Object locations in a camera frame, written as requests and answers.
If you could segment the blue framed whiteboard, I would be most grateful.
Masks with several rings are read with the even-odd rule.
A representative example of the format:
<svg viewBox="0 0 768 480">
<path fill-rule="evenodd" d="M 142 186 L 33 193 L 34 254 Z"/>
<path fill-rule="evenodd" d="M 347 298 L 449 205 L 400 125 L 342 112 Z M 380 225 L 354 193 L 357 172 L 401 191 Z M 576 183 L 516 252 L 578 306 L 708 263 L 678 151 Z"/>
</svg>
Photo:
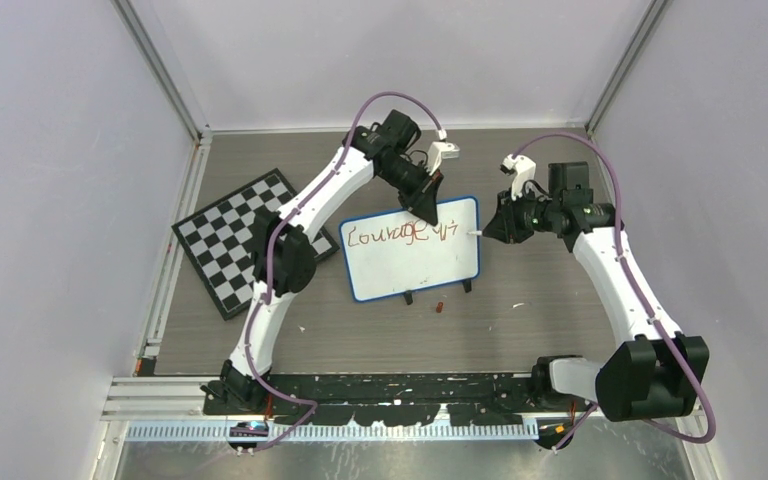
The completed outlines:
<svg viewBox="0 0 768 480">
<path fill-rule="evenodd" d="M 471 281 L 481 270 L 479 202 L 473 196 L 437 204 L 439 224 L 406 210 L 344 220 L 339 238 L 353 299 L 359 303 Z"/>
</svg>

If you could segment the black white chessboard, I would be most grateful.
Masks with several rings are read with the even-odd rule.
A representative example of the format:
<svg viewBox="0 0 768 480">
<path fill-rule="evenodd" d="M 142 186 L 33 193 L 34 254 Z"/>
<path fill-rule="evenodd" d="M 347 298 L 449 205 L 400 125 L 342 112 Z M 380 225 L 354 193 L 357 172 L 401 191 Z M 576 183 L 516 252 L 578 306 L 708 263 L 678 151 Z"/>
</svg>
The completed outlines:
<svg viewBox="0 0 768 480">
<path fill-rule="evenodd" d="M 252 300 L 255 210 L 274 211 L 296 194 L 274 168 L 171 226 L 222 319 L 247 312 Z"/>
</svg>

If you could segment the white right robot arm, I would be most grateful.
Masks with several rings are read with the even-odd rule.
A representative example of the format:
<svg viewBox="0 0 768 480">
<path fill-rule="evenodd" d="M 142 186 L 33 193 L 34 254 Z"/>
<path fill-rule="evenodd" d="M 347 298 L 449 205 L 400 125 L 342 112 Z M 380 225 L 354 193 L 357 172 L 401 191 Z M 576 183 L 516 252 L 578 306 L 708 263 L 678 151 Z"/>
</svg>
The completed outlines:
<svg viewBox="0 0 768 480">
<path fill-rule="evenodd" d="M 498 193 L 482 237 L 520 244 L 536 233 L 556 235 L 590 278 L 617 344 L 602 363 L 580 355 L 539 358 L 534 403 L 551 411 L 576 397 L 615 422 L 689 415 L 709 349 L 702 337 L 685 335 L 656 300 L 615 206 L 595 202 L 587 163 L 550 164 L 546 188 L 535 182 L 536 165 L 526 156 L 508 156 L 500 169 L 513 180 Z"/>
</svg>

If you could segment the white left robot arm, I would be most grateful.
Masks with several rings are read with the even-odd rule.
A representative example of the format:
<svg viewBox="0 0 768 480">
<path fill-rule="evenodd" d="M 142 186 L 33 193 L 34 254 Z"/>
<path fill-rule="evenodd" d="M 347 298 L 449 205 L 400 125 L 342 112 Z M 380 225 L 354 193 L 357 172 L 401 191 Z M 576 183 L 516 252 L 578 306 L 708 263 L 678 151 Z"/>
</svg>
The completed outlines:
<svg viewBox="0 0 768 480">
<path fill-rule="evenodd" d="M 430 226 L 438 225 L 440 166 L 453 146 L 442 126 L 436 128 L 436 135 L 426 160 L 415 163 L 409 151 L 421 130 L 408 115 L 393 110 L 371 127 L 354 124 L 333 158 L 299 194 L 276 211 L 256 210 L 252 301 L 240 339 L 218 379 L 202 388 L 207 399 L 253 414 L 269 396 L 279 396 L 266 377 L 284 317 L 315 275 L 313 239 L 357 190 L 379 178 L 396 189 L 406 212 Z"/>
</svg>

